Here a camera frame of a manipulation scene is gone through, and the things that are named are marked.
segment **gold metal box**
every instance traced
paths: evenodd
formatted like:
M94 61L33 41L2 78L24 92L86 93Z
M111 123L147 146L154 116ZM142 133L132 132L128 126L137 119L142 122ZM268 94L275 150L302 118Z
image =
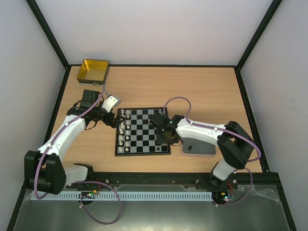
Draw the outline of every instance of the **gold metal box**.
M109 62L85 59L82 62L77 80L80 84L103 85L109 74Z

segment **wooden tabletop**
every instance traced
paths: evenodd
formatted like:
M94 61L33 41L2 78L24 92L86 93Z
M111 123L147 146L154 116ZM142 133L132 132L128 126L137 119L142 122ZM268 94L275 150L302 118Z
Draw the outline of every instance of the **wooden tabletop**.
M102 90L80 85L79 69L79 66L71 69L53 133L63 123L67 110L81 99L84 89ZM120 97L119 108L163 107L168 99L184 96L192 103L190 119L211 124L227 124L233 120L251 135L233 68L110 67L106 90ZM188 104L174 100L167 109L169 117L185 115ZM215 156L206 158L181 156L181 147L173 146L171 155L116 157L115 136L116 129L102 122L94 129L81 132L65 155L64 167L84 163L100 172L210 172L222 159L218 148ZM248 163L247 167L252 172L262 172L258 161Z

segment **white ventilation grille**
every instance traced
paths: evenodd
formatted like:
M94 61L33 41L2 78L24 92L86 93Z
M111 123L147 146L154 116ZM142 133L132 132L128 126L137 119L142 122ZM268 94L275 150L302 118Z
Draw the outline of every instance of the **white ventilation grille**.
M117 192L121 201L212 201L211 192ZM81 192L61 192L58 195L48 194L45 201L75 201L81 198ZM84 200L117 201L113 192L100 192L99 195Z

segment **gray wall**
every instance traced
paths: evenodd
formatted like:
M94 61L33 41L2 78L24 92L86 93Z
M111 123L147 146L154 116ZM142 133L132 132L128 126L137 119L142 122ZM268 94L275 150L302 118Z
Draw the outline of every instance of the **gray wall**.
M272 171L307 230L308 1L283 1L242 74Z
M271 0L37 0L71 64L237 64Z
M24 179L24 156L42 145L64 68L25 0L0 7L0 230Z

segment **purple cable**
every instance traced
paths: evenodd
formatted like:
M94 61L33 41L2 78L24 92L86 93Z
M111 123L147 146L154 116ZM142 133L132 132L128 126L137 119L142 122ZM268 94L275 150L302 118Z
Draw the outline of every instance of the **purple cable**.
M68 122L68 124L70 125L71 123L75 122L76 120L78 120L79 118L83 117L86 113L88 113L90 110L92 110L93 107L95 107L95 105L97 105L97 103L101 100L101 98L103 97L103 94L105 92L105 84L103 84L103 90L100 94L100 96L98 97L98 99L95 101L95 103L88 108L84 113L80 114L79 116L77 116L76 118L72 119L71 121ZM64 125L55 135L54 138L52 139L52 141L50 142L51 145L54 144L54 142L57 140L57 138L59 137L59 135L67 128L67 125ZM34 177L34 195L37 199L43 199L48 193L45 193L42 196L39 196L38 194L38 179L39 179L39 170L42 167L42 163L43 160L47 154L47 152L49 151L50 147L47 147L46 150L44 151L43 155L41 156L39 162L38 162L38 167L37 170L35 172L35 177Z
M186 121L187 121L188 123L191 123L191 121L190 121L190 119L189 119L189 112L190 112L191 109L192 109L192 104L191 104L191 102L190 102L187 98L185 98L185 97L178 96L178 97L173 97L173 98L171 98L170 100L168 100L167 103L165 104L164 108L163 108L163 112L165 111L165 108L167 107L168 103L169 103L171 100L174 100L174 99L183 99L183 100L186 100L186 101L188 102L189 108L188 108L188 111L187 111L187 113L186 113ZM193 122L192 124L195 125L196 127L200 127L200 128L214 129L214 127L208 126L208 125L197 124L197 123L194 123L194 122ZM226 130L226 129L223 129L223 128L217 128L217 130L218 130L218 131L226 132L226 133L231 134L231 135L233 135L233 136L236 136L236 137L240 138L241 140L247 142L248 144L250 144L251 146L253 146L253 147L256 149L257 154L258 154L257 158L252 159L252 160L248 160L247 162L253 162L253 161L259 160L259 159L261 158L261 151L260 151L260 149L259 149L253 142L251 142L249 139L246 139L245 137L243 137L243 136L241 136L241 135L239 135L239 134L237 134L237 133L235 133L235 132L233 132L233 131L229 131L229 130Z
M213 204L216 206L216 207L227 207L227 206L231 206L231 205L236 205L240 202L242 202L247 196L248 194L250 193L251 189L252 189L252 182L253 182L253 179L252 179L252 173L251 171L248 169L248 168L245 168L249 174L250 174L250 185L249 185L249 189L248 191L246 192L246 194L238 201L234 202L234 203L231 203L231 204L227 204L227 205L218 205L214 200L213 200Z
M119 201L119 204L120 204L119 213L118 213L117 217L116 217L113 221L110 221L110 222L103 222L103 221L100 221L100 220L97 220L96 218L94 218L94 217L87 211L87 209L84 207L84 205L82 204L82 200L83 200L83 198L84 198L85 196L83 196L83 197L81 198L81 200L80 200L80 207L83 208L83 210L87 213L87 215L88 215L92 220L94 220L95 222L97 222L97 223L99 223L99 224L101 224L101 225L111 225L111 224L113 224L113 223L116 223L116 222L120 219L120 217L121 217L121 215L122 215L122 212L123 212L123 206L122 206L122 202L121 202L121 200L120 200L120 196L119 196L119 194L116 192L116 190L114 190L114 189L113 189L112 187L110 187L108 184L104 184L104 183L101 183L101 182L98 182L98 181L78 181L78 182L75 182L75 184L100 184L100 185L106 186L108 189L112 190L112 191L115 193L115 195L116 195L116 197L117 197L117 199L118 199L118 201Z

